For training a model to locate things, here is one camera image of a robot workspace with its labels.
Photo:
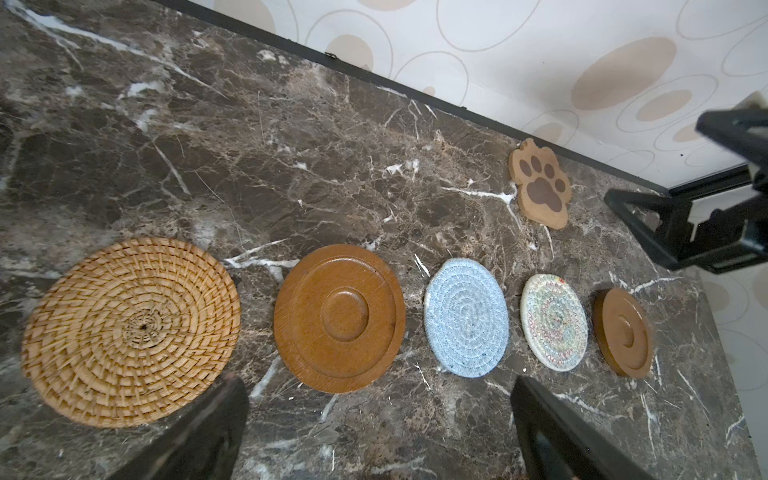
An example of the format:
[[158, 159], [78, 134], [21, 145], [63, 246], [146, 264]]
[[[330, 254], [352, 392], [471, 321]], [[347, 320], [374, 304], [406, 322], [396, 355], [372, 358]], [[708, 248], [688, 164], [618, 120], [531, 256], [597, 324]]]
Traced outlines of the brown wooden coaster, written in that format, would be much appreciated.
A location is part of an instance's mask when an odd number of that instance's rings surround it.
[[273, 333], [298, 380], [339, 394], [387, 371], [405, 326], [402, 289], [387, 263], [362, 247], [335, 244], [305, 256], [286, 277]]
[[653, 338], [642, 306], [628, 291], [600, 291], [594, 302], [593, 326], [601, 353], [615, 373], [634, 379], [648, 375]]

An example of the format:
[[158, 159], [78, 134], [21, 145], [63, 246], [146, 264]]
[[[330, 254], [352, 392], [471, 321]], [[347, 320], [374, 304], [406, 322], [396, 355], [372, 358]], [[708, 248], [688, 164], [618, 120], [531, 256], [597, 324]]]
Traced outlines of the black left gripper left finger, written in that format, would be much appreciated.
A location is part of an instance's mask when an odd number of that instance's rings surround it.
[[249, 411], [244, 381], [227, 373], [162, 436], [114, 472], [113, 479], [229, 479]]

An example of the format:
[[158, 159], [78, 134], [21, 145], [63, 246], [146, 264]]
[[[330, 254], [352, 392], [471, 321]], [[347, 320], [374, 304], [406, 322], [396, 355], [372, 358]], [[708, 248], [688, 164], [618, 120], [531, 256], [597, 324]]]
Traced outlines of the grey woven coaster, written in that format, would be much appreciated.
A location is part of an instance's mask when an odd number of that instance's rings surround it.
[[479, 378], [502, 360], [509, 314], [501, 287], [480, 263], [453, 258], [427, 286], [424, 327], [429, 346], [451, 373]]

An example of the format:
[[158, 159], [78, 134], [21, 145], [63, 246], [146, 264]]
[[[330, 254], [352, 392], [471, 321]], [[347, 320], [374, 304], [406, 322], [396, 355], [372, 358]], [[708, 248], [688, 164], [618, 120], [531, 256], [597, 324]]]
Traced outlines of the paw print coaster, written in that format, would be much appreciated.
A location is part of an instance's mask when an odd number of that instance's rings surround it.
[[525, 139], [510, 154], [508, 169], [523, 215], [550, 229], [564, 229], [572, 190], [553, 150], [539, 147], [533, 138]]

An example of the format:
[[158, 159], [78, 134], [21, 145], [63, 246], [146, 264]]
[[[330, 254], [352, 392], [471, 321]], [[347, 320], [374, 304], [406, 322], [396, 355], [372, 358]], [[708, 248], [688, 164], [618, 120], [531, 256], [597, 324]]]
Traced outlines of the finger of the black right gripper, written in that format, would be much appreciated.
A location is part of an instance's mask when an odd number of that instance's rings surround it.
[[766, 109], [706, 111], [699, 116], [696, 131], [754, 165], [756, 178], [767, 177]]
[[698, 225], [688, 221], [688, 199], [611, 189], [604, 202], [648, 257], [670, 271], [697, 266], [722, 274], [767, 261], [765, 194], [715, 209]]

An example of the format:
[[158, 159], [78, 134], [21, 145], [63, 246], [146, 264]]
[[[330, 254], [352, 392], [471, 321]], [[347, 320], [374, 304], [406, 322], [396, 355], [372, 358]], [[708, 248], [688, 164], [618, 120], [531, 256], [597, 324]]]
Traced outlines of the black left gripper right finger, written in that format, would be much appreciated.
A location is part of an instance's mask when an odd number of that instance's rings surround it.
[[536, 379], [519, 376], [510, 397], [530, 479], [649, 479]]

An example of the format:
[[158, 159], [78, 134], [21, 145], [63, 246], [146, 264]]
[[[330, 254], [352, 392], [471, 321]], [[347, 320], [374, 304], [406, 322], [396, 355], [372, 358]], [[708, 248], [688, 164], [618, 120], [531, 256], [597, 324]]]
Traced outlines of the multicolour woven coaster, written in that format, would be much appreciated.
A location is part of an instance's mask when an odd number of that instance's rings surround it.
[[525, 283], [520, 315], [534, 356], [557, 372], [575, 369], [584, 358], [588, 324], [575, 291], [561, 277], [536, 274]]

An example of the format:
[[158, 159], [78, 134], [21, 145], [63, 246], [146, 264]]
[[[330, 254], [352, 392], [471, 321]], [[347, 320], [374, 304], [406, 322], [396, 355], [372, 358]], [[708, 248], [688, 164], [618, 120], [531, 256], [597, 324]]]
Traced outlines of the rattan woven coaster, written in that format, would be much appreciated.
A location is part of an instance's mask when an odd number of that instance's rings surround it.
[[225, 267], [177, 239], [141, 237], [85, 258], [30, 315], [21, 368], [43, 401], [98, 428], [136, 427], [190, 404], [240, 332]]

